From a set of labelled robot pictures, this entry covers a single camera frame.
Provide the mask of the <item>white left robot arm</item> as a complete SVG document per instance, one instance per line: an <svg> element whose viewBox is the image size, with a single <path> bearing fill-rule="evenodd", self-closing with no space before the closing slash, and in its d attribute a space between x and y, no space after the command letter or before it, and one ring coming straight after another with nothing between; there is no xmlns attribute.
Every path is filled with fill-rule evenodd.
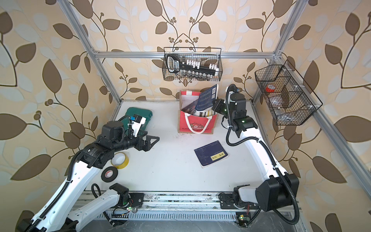
<svg viewBox="0 0 371 232"><path fill-rule="evenodd" d="M73 211L72 208L91 180L114 158L116 152L135 148L149 151L159 137L134 136L120 121L110 121L102 128L97 140L77 152L71 159L65 181L47 204L33 218L22 219L18 232L79 232L97 216L111 207L130 205L129 190L121 184L113 184L102 195L87 205Z"/></svg>

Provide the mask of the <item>red and burlap canvas bag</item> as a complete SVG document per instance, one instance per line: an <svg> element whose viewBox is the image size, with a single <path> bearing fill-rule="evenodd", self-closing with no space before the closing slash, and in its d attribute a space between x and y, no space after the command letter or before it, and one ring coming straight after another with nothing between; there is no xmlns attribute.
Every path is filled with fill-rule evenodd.
<svg viewBox="0 0 371 232"><path fill-rule="evenodd" d="M196 91L180 91L179 101L180 108L178 114L178 132L188 134L213 134L214 126L217 120L215 113L206 113L206 117L200 117L193 114L189 114L183 109L190 106L194 101L198 100L201 92Z"/></svg>

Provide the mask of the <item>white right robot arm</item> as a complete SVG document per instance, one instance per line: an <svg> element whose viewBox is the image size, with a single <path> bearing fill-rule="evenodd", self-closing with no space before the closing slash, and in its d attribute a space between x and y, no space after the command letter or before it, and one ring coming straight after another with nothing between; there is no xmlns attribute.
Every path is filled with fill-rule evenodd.
<svg viewBox="0 0 371 232"><path fill-rule="evenodd" d="M248 222L238 220L240 226L247 228L261 211L273 211L285 223L297 224L300 220L296 199L299 179L286 171L264 142L257 123L247 114L245 96L231 84L226 89L225 99L214 100L213 104L212 110L228 122L225 126L227 145L246 145L262 178L258 187L240 185L232 192L235 208L247 209L251 204L258 206Z"/></svg>

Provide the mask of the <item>dark book large white characters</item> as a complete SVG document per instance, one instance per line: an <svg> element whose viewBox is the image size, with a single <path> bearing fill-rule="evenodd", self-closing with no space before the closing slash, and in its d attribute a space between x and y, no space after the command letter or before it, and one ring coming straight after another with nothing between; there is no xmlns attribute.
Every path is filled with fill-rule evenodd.
<svg viewBox="0 0 371 232"><path fill-rule="evenodd" d="M198 104L198 100L195 100L193 101L191 104L185 106L182 108L182 111L184 113L187 113L187 114L190 114L190 115L193 115L196 111L196 106Z"/></svg>

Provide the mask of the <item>navy book yellow label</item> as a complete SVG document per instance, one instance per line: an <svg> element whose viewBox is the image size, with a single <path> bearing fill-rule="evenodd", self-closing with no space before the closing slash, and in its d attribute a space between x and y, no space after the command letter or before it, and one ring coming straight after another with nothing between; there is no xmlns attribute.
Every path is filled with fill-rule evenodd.
<svg viewBox="0 0 371 232"><path fill-rule="evenodd" d="M217 99L219 85L216 84L199 95L195 110L208 111L213 107L214 100Z"/></svg>

